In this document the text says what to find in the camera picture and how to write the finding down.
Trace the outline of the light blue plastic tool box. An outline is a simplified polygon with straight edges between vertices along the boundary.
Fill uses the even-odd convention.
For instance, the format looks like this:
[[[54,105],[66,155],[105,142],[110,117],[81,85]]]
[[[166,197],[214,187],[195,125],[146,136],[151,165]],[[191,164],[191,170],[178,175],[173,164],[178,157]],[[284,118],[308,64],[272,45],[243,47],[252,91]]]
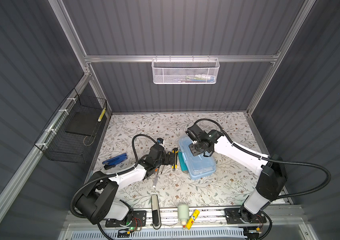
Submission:
[[[193,156],[189,145],[193,145],[192,140],[187,135],[183,135],[179,140],[179,146],[191,180],[208,177],[215,173],[216,162],[214,158],[204,157],[203,154]]]

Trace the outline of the teal handled tool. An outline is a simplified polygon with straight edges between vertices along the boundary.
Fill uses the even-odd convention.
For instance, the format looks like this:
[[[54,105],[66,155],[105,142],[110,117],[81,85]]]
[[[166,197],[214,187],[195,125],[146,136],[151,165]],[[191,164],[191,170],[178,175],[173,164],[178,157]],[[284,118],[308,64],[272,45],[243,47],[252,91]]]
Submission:
[[[180,162],[180,166],[181,166],[182,172],[187,174],[188,173],[188,168],[187,168],[187,165],[185,164],[183,153],[179,152],[178,157],[179,157],[179,162]]]

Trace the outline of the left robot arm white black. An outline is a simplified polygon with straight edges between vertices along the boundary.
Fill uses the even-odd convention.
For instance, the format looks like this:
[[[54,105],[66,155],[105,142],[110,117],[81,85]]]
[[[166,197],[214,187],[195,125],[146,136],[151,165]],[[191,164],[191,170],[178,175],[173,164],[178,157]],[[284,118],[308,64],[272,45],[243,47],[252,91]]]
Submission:
[[[135,140],[144,137],[154,144],[148,154],[138,157]],[[99,224],[105,218],[129,222],[133,209],[123,200],[116,200],[119,190],[143,181],[160,170],[161,166],[173,166],[177,159],[177,150],[167,152],[163,145],[152,137],[138,134],[132,138],[135,163],[118,173],[93,173],[91,178],[80,187],[70,201],[70,212],[77,218],[87,219],[91,224]]]

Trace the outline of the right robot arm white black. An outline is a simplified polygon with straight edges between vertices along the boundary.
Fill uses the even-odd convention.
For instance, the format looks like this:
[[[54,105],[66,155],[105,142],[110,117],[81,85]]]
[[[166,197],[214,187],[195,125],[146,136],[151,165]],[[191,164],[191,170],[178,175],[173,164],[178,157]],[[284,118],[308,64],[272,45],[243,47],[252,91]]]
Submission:
[[[192,141],[189,148],[194,156],[209,157],[213,153],[218,153],[243,165],[258,177],[255,190],[246,198],[237,213],[237,216],[244,223],[252,223],[273,201],[315,193],[327,186],[331,180],[330,171],[323,166],[305,162],[284,161],[278,155],[270,157],[258,153],[234,142],[221,126],[218,130],[206,132],[198,126],[198,121],[195,121],[191,127],[187,128],[186,134]],[[287,182],[286,165],[321,170],[325,173],[325,180],[310,190],[281,195],[280,192]]]

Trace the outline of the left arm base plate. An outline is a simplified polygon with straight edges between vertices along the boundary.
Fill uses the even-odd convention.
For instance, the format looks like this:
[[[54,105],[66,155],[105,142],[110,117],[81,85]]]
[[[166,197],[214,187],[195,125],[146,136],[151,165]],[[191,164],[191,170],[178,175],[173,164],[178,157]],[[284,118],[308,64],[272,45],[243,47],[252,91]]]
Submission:
[[[106,228],[119,227],[144,227],[147,220],[147,211],[133,210],[128,212],[122,220],[106,219]]]

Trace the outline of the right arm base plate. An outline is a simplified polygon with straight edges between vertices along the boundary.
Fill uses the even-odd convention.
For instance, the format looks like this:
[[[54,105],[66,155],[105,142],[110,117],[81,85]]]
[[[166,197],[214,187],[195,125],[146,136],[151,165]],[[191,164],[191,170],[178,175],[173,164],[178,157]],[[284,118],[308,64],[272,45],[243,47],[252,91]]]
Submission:
[[[224,215],[228,224],[265,224],[267,218],[261,212],[257,215],[248,213],[241,208],[225,208]]]

